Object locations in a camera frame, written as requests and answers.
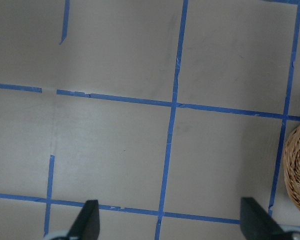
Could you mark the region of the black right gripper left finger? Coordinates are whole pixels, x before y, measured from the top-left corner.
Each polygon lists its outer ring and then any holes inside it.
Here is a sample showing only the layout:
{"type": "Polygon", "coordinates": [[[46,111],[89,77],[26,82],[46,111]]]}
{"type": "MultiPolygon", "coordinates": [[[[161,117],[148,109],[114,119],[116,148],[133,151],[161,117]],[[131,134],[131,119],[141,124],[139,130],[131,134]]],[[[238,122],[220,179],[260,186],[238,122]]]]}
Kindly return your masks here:
{"type": "Polygon", "coordinates": [[[68,240],[97,240],[100,235],[98,200],[87,200],[68,231],[68,240]]]}

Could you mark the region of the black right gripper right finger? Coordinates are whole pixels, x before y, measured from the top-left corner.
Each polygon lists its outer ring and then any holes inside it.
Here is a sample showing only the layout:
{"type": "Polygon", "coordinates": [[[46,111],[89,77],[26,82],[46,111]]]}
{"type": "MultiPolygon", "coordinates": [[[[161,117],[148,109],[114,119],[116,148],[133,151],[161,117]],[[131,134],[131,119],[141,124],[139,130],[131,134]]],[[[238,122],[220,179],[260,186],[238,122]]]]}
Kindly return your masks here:
{"type": "Polygon", "coordinates": [[[240,200],[240,230],[246,240],[289,240],[284,231],[253,197],[240,200]]]}

